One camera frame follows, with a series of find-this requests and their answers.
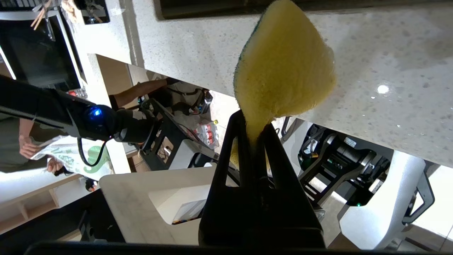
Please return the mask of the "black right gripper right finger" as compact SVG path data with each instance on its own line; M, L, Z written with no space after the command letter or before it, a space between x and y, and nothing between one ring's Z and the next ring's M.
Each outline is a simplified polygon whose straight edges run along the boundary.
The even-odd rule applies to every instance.
M260 222L272 245L324 249L322 226L275 132L268 124L254 149Z

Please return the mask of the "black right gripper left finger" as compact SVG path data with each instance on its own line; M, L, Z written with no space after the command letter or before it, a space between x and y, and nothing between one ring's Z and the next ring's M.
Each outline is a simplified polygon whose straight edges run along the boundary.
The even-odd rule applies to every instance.
M239 186L228 187L233 141L238 141ZM225 139L199 224L202 247L243 246L259 219L262 203L259 182L262 177L262 149L254 148L246 134L246 120L241 110L228 122Z

